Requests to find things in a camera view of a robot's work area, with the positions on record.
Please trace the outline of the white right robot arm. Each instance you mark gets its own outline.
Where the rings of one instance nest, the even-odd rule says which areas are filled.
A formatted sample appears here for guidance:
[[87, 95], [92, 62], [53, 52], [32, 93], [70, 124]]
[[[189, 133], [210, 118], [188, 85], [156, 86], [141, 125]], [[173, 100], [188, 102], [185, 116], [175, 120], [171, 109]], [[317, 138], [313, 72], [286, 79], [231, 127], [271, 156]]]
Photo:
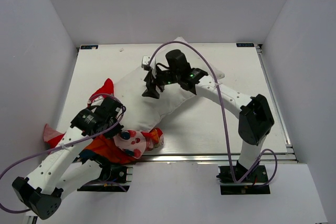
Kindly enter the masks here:
[[267, 101], [261, 94], [250, 96], [219, 83], [210, 67], [193, 68], [186, 56], [174, 49], [166, 54], [168, 65], [155, 63], [149, 56], [142, 58], [141, 67], [147, 71], [143, 97], [159, 99], [165, 86], [178, 84], [181, 89], [206, 98], [238, 118], [238, 134], [242, 148], [236, 163], [238, 177], [247, 182], [256, 175], [262, 145], [275, 121]]

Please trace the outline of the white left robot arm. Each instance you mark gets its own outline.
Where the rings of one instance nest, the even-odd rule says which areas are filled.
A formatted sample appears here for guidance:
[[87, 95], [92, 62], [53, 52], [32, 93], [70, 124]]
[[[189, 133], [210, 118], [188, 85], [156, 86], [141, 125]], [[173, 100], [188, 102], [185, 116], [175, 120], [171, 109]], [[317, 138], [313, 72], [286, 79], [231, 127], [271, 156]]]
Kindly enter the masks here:
[[81, 110], [57, 147], [26, 177], [17, 177], [12, 187], [19, 200], [40, 219], [50, 218], [73, 191], [88, 182], [111, 178], [118, 167], [100, 154], [81, 158], [80, 153], [97, 136], [111, 139], [121, 133], [126, 107], [116, 98], [102, 98]]

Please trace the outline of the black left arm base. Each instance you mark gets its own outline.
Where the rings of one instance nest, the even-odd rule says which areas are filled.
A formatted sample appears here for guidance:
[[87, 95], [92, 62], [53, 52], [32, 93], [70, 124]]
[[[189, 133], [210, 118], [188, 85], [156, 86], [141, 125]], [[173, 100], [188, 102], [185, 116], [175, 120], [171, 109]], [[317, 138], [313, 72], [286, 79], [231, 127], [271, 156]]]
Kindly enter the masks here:
[[85, 192], [126, 193], [132, 181], [133, 167], [111, 163], [106, 158], [96, 156], [91, 158], [101, 169], [99, 177], [87, 182], [77, 189]]

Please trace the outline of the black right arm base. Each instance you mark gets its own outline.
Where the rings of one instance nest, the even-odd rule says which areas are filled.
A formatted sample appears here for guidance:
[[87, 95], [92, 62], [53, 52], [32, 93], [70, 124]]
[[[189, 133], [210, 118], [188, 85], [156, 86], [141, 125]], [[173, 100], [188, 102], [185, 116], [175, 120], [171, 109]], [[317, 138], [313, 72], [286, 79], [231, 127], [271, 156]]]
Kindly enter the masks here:
[[269, 195], [271, 193], [269, 185], [264, 185], [268, 181], [268, 174], [265, 165], [259, 165], [241, 183], [234, 183], [230, 172], [230, 167], [219, 166], [218, 175], [221, 195]]

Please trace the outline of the red patterned pillowcase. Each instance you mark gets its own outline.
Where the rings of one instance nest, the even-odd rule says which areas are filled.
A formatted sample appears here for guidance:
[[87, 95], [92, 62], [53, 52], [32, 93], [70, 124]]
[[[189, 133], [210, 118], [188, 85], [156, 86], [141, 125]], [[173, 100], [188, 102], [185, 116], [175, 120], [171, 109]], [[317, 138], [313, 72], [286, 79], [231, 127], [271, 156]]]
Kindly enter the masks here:
[[[103, 86], [91, 95], [89, 100], [92, 100], [97, 94], [114, 94], [114, 85], [111, 79], [107, 78]], [[60, 133], [45, 125], [43, 139], [49, 144], [49, 148], [55, 148], [64, 133]], [[163, 132], [159, 128], [153, 128], [149, 132], [141, 132], [134, 130], [126, 130], [112, 139], [108, 139], [103, 135], [97, 136], [81, 153], [77, 161], [80, 159], [85, 162], [93, 158], [96, 154], [108, 161], [117, 164], [129, 164], [136, 162], [146, 152], [151, 151], [164, 143]]]

